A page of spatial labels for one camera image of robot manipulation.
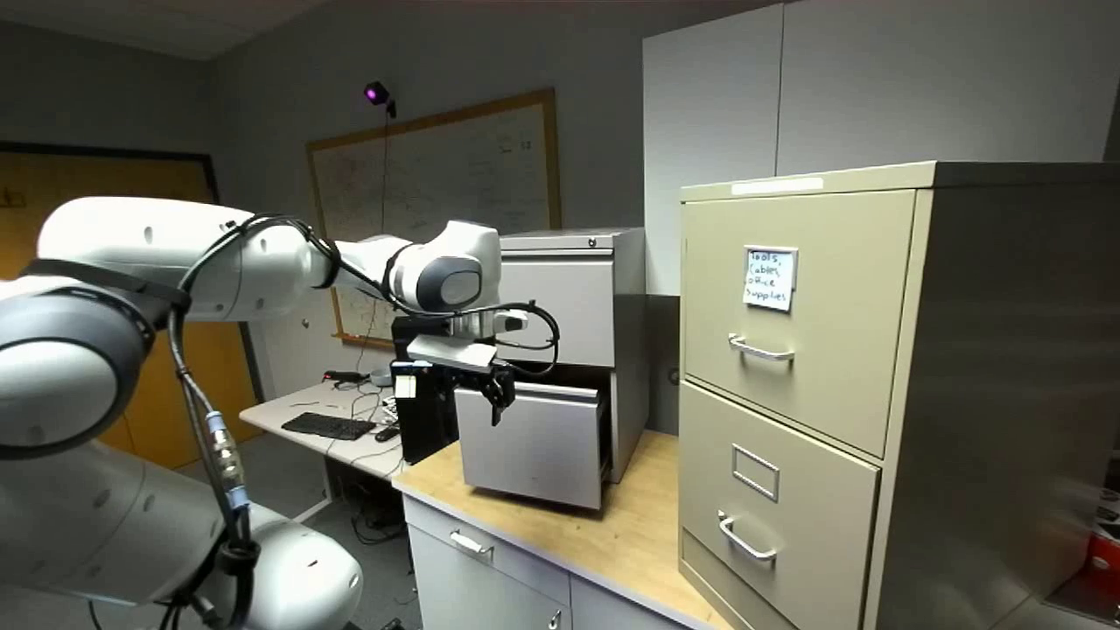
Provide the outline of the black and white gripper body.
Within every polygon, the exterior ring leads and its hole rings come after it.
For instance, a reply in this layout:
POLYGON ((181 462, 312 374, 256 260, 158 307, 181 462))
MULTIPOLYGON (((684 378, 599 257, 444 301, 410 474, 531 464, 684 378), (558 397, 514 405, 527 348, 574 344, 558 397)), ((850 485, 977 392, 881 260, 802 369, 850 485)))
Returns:
POLYGON ((392 351, 392 401, 408 462, 425 462, 459 439, 459 388, 483 397, 483 378, 507 371, 490 344, 447 335, 437 318, 401 316, 392 351))

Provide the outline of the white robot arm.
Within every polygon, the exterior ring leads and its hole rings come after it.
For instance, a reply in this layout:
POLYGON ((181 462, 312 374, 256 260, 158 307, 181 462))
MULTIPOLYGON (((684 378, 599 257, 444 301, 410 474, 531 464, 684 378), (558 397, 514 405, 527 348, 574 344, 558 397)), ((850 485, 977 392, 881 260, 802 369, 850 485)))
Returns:
POLYGON ((452 325, 444 353, 487 335, 501 238, 452 219, 425 245, 327 240, 301 219, 158 197, 79 197, 38 229, 0 286, 0 581, 87 603, 194 610, 210 630, 342 630, 362 563, 245 490, 237 444, 181 384, 205 474, 103 440, 153 344, 194 322, 248 322, 350 285, 452 325))

